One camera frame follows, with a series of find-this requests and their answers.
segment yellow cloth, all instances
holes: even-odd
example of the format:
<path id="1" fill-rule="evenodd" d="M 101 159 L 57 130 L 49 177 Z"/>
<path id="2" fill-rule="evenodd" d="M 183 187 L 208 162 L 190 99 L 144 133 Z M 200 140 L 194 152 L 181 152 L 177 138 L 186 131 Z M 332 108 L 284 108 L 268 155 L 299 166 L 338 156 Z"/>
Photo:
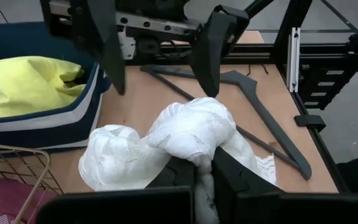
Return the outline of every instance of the yellow cloth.
<path id="1" fill-rule="evenodd" d="M 75 63 L 45 57 L 0 60 L 0 118 L 61 108 L 85 85 L 69 87 L 83 74 Z"/>

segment wooden tabletop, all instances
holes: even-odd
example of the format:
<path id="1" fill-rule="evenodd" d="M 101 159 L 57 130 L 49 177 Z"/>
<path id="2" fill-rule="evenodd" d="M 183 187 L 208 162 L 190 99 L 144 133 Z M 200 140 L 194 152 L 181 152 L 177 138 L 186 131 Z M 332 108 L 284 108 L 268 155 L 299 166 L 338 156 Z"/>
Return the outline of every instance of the wooden tabletop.
<path id="1" fill-rule="evenodd" d="M 262 38 L 257 31 L 246 32 L 240 41 L 261 43 Z M 296 126 L 293 120 L 294 116 L 299 115 L 299 111 L 277 68 L 274 65 L 266 65 L 268 75 L 261 65 L 251 65 L 250 68 L 249 77 L 257 81 L 257 96 L 260 101 L 306 157 L 313 172 L 310 180 L 304 180 L 297 170 L 276 157 L 278 186 L 287 192 L 337 192 L 307 128 Z M 136 129 L 141 136 L 144 136 L 154 119 L 166 106 L 173 102 L 185 103 L 186 100 L 149 74 L 141 72 L 139 67 L 127 67 L 126 70 L 127 92 L 124 96 L 119 96 L 111 87 L 104 94 L 98 126 L 123 124 Z M 230 70 L 237 70 L 244 75 L 249 72 L 248 65 L 221 66 L 222 72 Z M 195 97 L 205 96 L 196 80 L 164 77 Z M 238 87 L 221 84 L 216 99 L 229 109 L 237 125 L 283 152 Z M 268 152 L 261 147 L 252 142 L 250 144 L 256 155 L 261 157 L 268 155 Z M 65 192 L 91 190 L 78 173 L 78 159 L 83 151 L 52 154 L 51 171 Z"/>

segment metal wire rack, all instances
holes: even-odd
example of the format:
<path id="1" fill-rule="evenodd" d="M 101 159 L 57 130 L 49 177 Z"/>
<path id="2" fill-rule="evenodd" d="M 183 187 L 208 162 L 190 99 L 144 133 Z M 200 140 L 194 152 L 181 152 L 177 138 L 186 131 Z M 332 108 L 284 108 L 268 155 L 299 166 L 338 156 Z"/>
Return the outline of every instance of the metal wire rack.
<path id="1" fill-rule="evenodd" d="M 36 203 L 37 206 L 28 221 L 30 223 L 45 192 L 52 191 L 55 194 L 63 194 L 62 188 L 49 170 L 50 165 L 51 158 L 45 151 L 0 145 L 0 177 L 15 179 L 23 184 L 34 186 L 17 214 L 14 224 L 21 223 L 21 219 L 29 209 L 29 205 Z M 33 197 L 38 188 L 43 189 L 44 194 L 39 202 L 33 202 Z"/>

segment white crumpled cloth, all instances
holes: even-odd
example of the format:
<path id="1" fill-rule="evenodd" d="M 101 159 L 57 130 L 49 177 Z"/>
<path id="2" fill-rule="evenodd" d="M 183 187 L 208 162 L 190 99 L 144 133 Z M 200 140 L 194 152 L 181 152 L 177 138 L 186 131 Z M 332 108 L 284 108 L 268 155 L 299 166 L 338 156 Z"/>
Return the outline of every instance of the white crumpled cloth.
<path id="1" fill-rule="evenodd" d="M 200 224 L 219 223 L 214 209 L 211 161 L 221 146 L 243 166 L 276 184 L 273 155 L 261 159 L 237 132 L 227 108 L 214 98 L 172 103 L 154 121 L 146 137 L 121 125 L 95 129 L 78 169 L 95 191 L 145 188 L 171 156 L 196 165 L 196 219 Z"/>

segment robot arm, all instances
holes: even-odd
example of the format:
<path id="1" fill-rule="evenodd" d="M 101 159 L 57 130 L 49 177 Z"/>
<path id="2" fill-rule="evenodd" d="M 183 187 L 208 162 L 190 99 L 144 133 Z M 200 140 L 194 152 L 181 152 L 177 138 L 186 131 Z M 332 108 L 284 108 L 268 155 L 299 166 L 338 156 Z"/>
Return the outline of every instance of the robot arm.
<path id="1" fill-rule="evenodd" d="M 125 93 L 125 60 L 151 55 L 186 57 L 204 92 L 215 97 L 220 60 L 248 26 L 249 16 L 243 10 L 217 6 L 207 23 L 189 21 L 183 12 L 187 1 L 41 0 L 41 5 L 49 32 L 93 55 L 119 94 Z M 191 50 L 161 54 L 161 44 L 174 40 L 188 42 Z"/>

